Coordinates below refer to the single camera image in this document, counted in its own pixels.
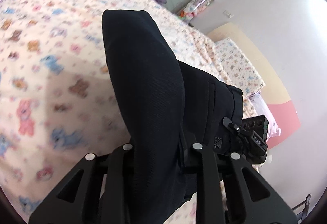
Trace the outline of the black pants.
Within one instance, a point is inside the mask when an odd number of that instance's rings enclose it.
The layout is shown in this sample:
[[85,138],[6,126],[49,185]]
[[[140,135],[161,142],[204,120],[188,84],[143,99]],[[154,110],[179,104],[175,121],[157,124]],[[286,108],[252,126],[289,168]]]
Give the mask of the black pants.
[[178,162],[180,134],[209,147],[229,138],[222,124],[240,125],[243,94],[234,86],[176,59],[146,11],[106,10],[102,16],[106,63],[131,136],[124,162],[131,223],[163,223],[196,192],[196,177]]

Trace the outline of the lavender pillow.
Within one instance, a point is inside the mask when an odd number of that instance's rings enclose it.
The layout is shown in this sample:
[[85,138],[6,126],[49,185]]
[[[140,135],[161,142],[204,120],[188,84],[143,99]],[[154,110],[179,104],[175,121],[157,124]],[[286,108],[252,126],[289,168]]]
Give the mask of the lavender pillow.
[[263,97],[260,93],[254,94],[250,98],[251,103],[253,104],[255,110],[257,111],[258,115],[265,115],[266,119],[268,120],[268,134],[267,134],[267,140],[270,140],[270,138],[278,137],[282,134],[282,131],[278,124],[276,123],[276,120],[268,108],[268,105],[263,100]]

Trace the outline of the cream headboard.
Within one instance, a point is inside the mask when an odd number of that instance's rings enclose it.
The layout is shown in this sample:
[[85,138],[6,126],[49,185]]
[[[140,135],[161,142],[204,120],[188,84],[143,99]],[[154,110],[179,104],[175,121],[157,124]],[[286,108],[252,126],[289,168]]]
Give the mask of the cream headboard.
[[259,75],[265,82],[261,94],[266,104],[278,105],[291,100],[286,87],[273,69],[272,65],[255,46],[255,44],[235,24],[229,22],[213,31],[207,36],[214,42],[224,38],[231,38],[236,45],[244,52],[249,61],[253,64]]

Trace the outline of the bear print pillow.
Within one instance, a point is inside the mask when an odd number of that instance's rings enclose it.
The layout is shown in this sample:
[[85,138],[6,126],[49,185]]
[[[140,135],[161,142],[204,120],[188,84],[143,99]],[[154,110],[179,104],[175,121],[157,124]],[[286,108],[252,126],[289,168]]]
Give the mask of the bear print pillow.
[[215,47],[224,70],[245,97],[251,97],[265,87],[257,69],[231,38],[215,42]]

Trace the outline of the bear print blanket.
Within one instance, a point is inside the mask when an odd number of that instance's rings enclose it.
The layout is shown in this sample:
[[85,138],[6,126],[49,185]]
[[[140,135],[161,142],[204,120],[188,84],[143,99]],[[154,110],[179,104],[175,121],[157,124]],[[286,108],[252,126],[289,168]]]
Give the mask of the bear print blanket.
[[154,0],[1,0],[1,188],[24,221],[89,152],[130,136],[106,67],[105,10],[147,11],[176,58],[239,86],[240,49]]

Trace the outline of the clear tube of plush toys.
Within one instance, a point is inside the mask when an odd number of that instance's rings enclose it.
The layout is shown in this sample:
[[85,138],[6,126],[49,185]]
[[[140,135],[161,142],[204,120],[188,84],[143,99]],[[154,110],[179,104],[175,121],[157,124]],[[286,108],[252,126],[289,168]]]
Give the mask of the clear tube of plush toys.
[[202,13],[209,5],[215,0],[191,0],[182,10],[178,13],[184,23],[189,24],[194,17]]

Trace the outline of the white wall socket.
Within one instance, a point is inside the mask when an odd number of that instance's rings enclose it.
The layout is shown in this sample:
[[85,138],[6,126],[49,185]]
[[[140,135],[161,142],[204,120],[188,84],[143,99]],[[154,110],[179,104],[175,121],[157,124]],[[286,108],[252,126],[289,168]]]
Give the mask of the white wall socket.
[[227,18],[229,18],[229,19],[233,17],[232,13],[230,13],[230,12],[227,11],[227,10],[225,10],[225,11],[223,12],[223,14],[224,14]]

